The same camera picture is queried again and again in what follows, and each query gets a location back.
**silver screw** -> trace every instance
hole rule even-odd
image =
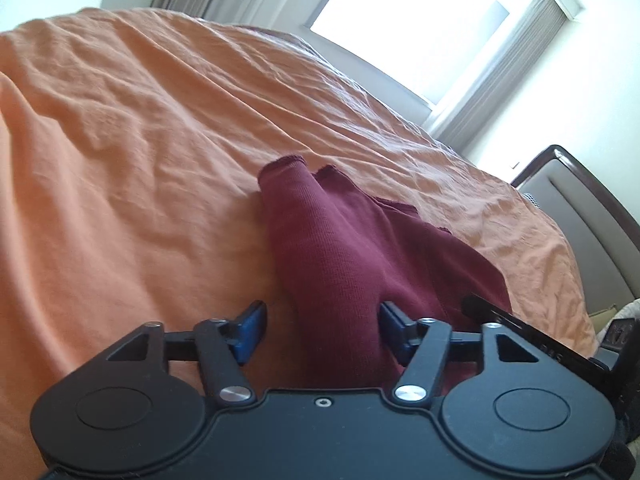
[[[423,400],[427,396],[427,390],[415,384],[399,386],[394,393],[398,399],[406,402],[418,402],[418,400]]]
[[[318,408],[328,408],[332,404],[333,403],[331,399],[327,399],[326,397],[323,397],[322,399],[316,399],[316,406]]]
[[[244,386],[227,386],[220,390],[220,399],[226,402],[243,402],[251,398],[251,390]]]

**orange bedsheet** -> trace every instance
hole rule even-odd
[[[264,299],[246,373],[296,384],[255,178],[288,153],[414,204],[504,273],[518,316],[594,350],[556,225],[303,46],[162,10],[36,20],[0,35],[0,477],[43,471],[38,395],[147,320],[188,330]]]

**wrinkled fabric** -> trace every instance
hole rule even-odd
[[[504,279],[484,256],[415,207],[362,192],[335,166],[312,174],[299,156],[258,176],[276,270],[298,314],[311,384],[383,386],[399,369],[378,331],[380,303],[454,330],[479,327],[460,312],[477,294],[511,312]]]
[[[593,351],[556,225],[302,44],[158,9],[35,20],[0,35],[1,477],[44,469],[36,398],[145,321],[190,330],[262,299],[245,373],[306,380],[256,181],[290,153],[414,204],[500,270],[517,316]]]

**folded maroon cloth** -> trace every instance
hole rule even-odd
[[[378,309],[477,331],[460,312],[470,293],[511,311],[502,274],[415,207],[367,195],[334,166],[300,156],[258,176],[276,270],[296,305],[310,386],[380,386],[401,370],[380,341]]]

